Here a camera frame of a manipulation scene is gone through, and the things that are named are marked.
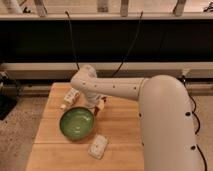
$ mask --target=gray floor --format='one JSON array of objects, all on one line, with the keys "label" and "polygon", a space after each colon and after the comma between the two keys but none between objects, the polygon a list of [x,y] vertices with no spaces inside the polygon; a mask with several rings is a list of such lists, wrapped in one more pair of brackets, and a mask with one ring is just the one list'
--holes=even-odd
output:
[{"label": "gray floor", "polygon": [[[0,121],[1,171],[24,171],[46,100],[46,97],[21,98],[7,119]],[[202,124],[198,144],[209,171],[213,171],[213,96],[196,96],[195,100]]]},{"label": "gray floor", "polygon": [[46,101],[46,97],[20,98],[0,121],[0,171],[25,170]]}]

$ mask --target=black wall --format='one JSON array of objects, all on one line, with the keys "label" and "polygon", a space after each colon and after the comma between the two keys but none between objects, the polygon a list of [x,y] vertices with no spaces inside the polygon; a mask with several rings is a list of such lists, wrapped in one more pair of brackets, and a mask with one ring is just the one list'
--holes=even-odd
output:
[{"label": "black wall", "polygon": [[[138,21],[72,21],[80,62],[125,56]],[[0,21],[4,62],[73,62],[68,21]],[[213,61],[213,20],[143,20],[129,62]]]}]

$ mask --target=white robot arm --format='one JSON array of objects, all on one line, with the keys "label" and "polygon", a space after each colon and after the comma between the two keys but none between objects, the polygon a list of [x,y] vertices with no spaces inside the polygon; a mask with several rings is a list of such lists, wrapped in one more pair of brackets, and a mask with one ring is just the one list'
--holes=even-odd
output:
[{"label": "white robot arm", "polygon": [[71,85],[90,97],[103,93],[138,101],[145,171],[200,171],[189,96],[177,79],[97,78],[85,65]]}]

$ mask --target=cable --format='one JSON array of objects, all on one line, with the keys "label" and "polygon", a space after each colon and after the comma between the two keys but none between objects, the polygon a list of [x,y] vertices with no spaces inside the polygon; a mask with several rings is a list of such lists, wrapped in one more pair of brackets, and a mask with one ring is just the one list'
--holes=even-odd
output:
[{"label": "cable", "polygon": [[23,0],[23,1],[19,4],[19,6],[22,6],[25,2],[27,2],[27,0]]},{"label": "cable", "polygon": [[200,152],[200,155],[201,155],[201,157],[202,157],[202,159],[203,159],[204,171],[208,171],[208,165],[207,165],[206,158],[205,158],[205,156],[204,156],[202,150],[200,149],[199,145],[197,145],[197,149],[198,149],[198,151]]},{"label": "cable", "polygon": [[[186,87],[186,77],[184,75],[182,76],[181,81],[182,81],[183,85]],[[195,131],[195,134],[197,135],[199,133],[199,131],[200,131],[200,128],[201,128],[200,119],[199,119],[199,117],[196,114],[197,103],[196,103],[196,101],[194,100],[194,98],[190,94],[189,94],[189,97],[190,97],[190,99],[192,100],[192,102],[194,104],[194,109],[192,109],[192,114],[196,118],[197,124],[198,124],[198,127],[197,127],[197,129]]]},{"label": "cable", "polygon": [[69,21],[70,39],[71,39],[71,43],[72,43],[73,56],[75,58],[76,66],[77,66],[77,68],[79,70],[80,67],[79,67],[79,64],[78,64],[78,60],[77,60],[77,56],[76,56],[76,51],[75,51],[75,44],[74,44],[74,38],[73,38],[73,29],[72,29],[71,18],[70,18],[70,14],[69,14],[68,11],[65,11],[65,14],[67,15],[68,21]]},{"label": "cable", "polygon": [[[182,76],[182,79],[181,79],[183,85],[186,87],[186,77],[183,75]],[[197,123],[198,123],[198,128],[196,129],[195,131],[195,135],[198,134],[198,132],[200,131],[200,127],[201,127],[201,123],[200,123],[200,119],[199,117],[197,116],[197,114],[195,113],[196,109],[197,109],[197,103],[195,101],[195,99],[189,94],[189,97],[190,99],[192,100],[193,104],[194,104],[194,109],[192,110],[192,114],[194,115],[194,117],[196,118],[197,120]],[[204,171],[208,171],[208,165],[207,165],[207,161],[206,161],[206,158],[202,152],[202,150],[200,149],[199,145],[197,145],[197,148],[198,148],[198,151],[203,159],[203,163],[204,163]]]},{"label": "cable", "polygon": [[130,44],[130,47],[125,55],[125,57],[123,58],[123,60],[121,61],[121,64],[119,65],[118,69],[115,70],[115,72],[111,75],[111,77],[113,78],[121,69],[121,67],[123,66],[124,62],[126,61],[126,59],[129,57],[129,54],[131,53],[133,47],[135,46],[135,42],[136,40],[138,39],[138,35],[140,33],[140,27],[141,27],[141,20],[142,20],[142,16],[143,16],[143,11],[141,11],[141,14],[140,14],[140,18],[139,18],[139,21],[138,21],[138,27],[137,27],[137,31],[135,33],[135,37],[134,39],[132,40],[132,43]]},{"label": "cable", "polygon": [[197,116],[197,114],[195,113],[195,111],[196,111],[196,109],[197,109],[197,103],[196,103],[196,101],[194,100],[194,98],[193,98],[190,94],[189,94],[189,97],[190,97],[190,99],[192,100],[192,102],[193,102],[193,104],[194,104],[194,109],[192,110],[192,114],[193,114],[194,117],[196,118],[197,124],[198,124],[198,127],[197,127],[197,129],[196,129],[196,131],[195,131],[195,134],[197,135],[197,134],[199,133],[200,127],[201,127],[200,119],[199,119],[199,117]]}]

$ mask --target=wood plank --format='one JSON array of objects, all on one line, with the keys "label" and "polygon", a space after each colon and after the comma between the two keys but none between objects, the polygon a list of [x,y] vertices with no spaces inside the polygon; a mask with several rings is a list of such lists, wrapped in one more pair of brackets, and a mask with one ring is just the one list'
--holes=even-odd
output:
[{"label": "wood plank", "polygon": [[[88,155],[92,137],[72,142],[59,129],[63,115],[60,105],[71,88],[69,83],[56,83],[51,88],[27,171],[143,171],[143,149],[137,102],[108,97],[105,108],[96,117],[97,132],[109,139],[102,160]],[[80,97],[75,106],[83,106]]]},{"label": "wood plank", "polygon": [[[140,143],[140,123],[137,118],[98,118],[97,133],[110,143]],[[42,119],[35,143],[72,143],[59,129],[59,120]]]},{"label": "wood plank", "polygon": [[35,144],[26,171],[144,171],[138,144],[109,144],[101,160],[87,154],[88,144]]}]

